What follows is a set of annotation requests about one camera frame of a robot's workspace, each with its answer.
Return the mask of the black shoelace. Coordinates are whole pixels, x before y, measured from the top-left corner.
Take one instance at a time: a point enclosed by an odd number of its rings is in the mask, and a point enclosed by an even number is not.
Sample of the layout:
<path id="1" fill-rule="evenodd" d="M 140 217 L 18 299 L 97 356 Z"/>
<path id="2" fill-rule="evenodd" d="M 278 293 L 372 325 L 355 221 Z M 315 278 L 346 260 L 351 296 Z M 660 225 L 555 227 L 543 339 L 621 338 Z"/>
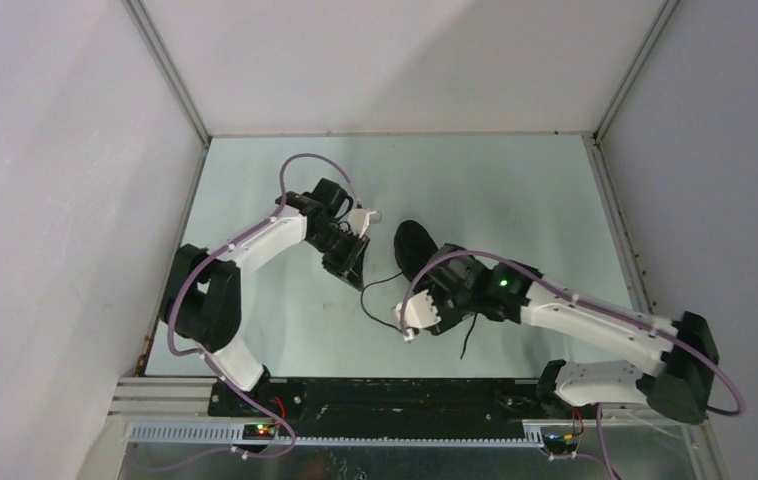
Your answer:
<path id="1" fill-rule="evenodd" d="M 399 290 L 407 285 L 407 278 L 402 271 L 367 283 L 359 297 L 362 311 L 374 322 L 399 330 L 392 310 L 400 299 Z"/>

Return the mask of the black sneaker shoe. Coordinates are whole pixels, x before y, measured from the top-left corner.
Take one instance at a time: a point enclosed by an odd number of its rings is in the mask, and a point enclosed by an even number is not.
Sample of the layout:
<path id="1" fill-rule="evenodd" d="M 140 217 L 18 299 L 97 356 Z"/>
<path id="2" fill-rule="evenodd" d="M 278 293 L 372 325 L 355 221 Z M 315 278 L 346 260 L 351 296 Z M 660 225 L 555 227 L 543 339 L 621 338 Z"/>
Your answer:
<path id="1" fill-rule="evenodd" d="M 421 270 L 435 259 L 461 249 L 460 246 L 454 244 L 438 246 L 425 227 L 414 220 L 405 220 L 398 226 L 394 235 L 393 246 L 397 265 L 407 278 L 407 282 L 413 287 L 409 299 L 424 290 L 430 293 L 428 278 L 426 274 L 420 273 Z M 444 261 L 478 260 L 473 256 L 457 256 Z M 476 320 L 478 316 L 479 314 L 476 311 L 464 315 L 440 315 L 441 321 L 436 326 L 421 330 L 417 335 L 426 332 L 433 336 L 439 336 L 468 319 Z"/>

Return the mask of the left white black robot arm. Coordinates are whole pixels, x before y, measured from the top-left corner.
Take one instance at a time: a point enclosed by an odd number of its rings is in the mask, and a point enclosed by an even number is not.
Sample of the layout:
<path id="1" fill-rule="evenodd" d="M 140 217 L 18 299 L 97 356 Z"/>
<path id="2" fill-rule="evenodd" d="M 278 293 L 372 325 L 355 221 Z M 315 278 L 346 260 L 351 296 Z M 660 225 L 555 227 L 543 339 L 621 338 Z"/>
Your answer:
<path id="1" fill-rule="evenodd" d="M 239 333 L 243 281 L 285 250 L 306 243 L 320 253 L 325 271 L 362 290 L 367 232 L 380 219 L 379 211 L 321 179 L 310 192 L 283 193 L 272 213 L 219 247 L 181 246 L 159 308 L 171 353 L 182 353 L 177 338 L 192 342 L 191 353 L 235 388 L 233 404 L 247 416 L 263 414 L 271 403 L 270 388 L 260 382 L 267 369 Z"/>

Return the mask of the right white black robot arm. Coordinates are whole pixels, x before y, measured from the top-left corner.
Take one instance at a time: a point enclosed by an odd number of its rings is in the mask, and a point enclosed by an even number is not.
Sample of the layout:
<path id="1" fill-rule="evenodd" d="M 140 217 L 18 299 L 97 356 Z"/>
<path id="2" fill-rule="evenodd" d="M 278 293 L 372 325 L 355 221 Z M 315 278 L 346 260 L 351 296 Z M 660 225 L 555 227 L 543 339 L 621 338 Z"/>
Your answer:
<path id="1" fill-rule="evenodd" d="M 540 411 L 561 418 L 597 404 L 639 405 L 684 424 L 709 412 L 719 352 L 708 322 L 642 314 L 578 293 L 525 264 L 446 244 L 416 273 L 395 311 L 406 340 L 441 335 L 467 316 L 564 334 L 612 354 L 610 361 L 551 360 L 540 374 Z"/>

